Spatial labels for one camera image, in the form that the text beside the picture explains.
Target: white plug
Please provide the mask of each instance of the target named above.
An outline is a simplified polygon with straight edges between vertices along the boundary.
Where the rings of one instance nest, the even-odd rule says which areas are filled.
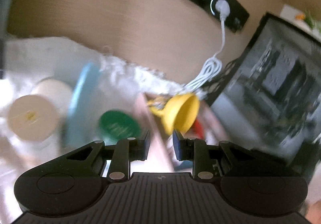
[[[219,12],[219,19],[225,21],[231,10],[230,5],[226,0],[218,0],[215,4],[216,10]]]

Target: red object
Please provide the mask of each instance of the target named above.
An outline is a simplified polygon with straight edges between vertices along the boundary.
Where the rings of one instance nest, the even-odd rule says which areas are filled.
[[[195,120],[195,122],[192,125],[192,129],[194,133],[199,137],[199,139],[204,140],[204,130],[199,120]]]

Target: white cable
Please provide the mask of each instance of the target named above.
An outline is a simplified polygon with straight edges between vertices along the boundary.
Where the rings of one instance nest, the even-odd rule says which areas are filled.
[[[219,18],[221,20],[222,28],[222,46],[218,52],[216,52],[212,57],[205,61],[203,67],[195,77],[194,80],[190,81],[184,87],[184,91],[195,92],[207,81],[211,80],[213,77],[217,76],[222,69],[222,61],[216,58],[216,55],[221,53],[225,45],[225,20],[230,14],[230,6],[226,0],[218,0],[215,5],[216,10],[219,12]]]
[[[205,84],[208,80],[211,80],[213,77],[217,76],[219,72],[222,69],[222,61],[216,58],[216,55],[221,53],[224,49],[225,45],[225,21],[224,19],[221,20],[221,26],[222,26],[222,46],[221,49],[216,52],[212,57],[210,57],[208,60],[205,61],[203,64],[203,67],[198,74],[197,77],[195,77],[194,80],[190,81],[187,85],[185,85],[185,88],[190,91],[194,92],[198,88],[200,88],[203,84]]]

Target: silver rivet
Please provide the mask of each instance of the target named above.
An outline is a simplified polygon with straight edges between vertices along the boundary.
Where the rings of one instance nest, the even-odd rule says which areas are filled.
[[[120,171],[114,171],[111,174],[109,174],[109,178],[111,178],[113,180],[121,180],[124,177],[125,177],[125,174],[123,174]]]
[[[209,180],[213,178],[213,174],[208,171],[201,171],[197,175],[200,179]]]

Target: green lid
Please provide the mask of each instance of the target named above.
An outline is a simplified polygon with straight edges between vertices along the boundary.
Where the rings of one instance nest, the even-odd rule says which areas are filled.
[[[103,140],[117,143],[120,139],[139,137],[141,130],[134,118],[124,112],[111,110],[99,119],[99,129]]]

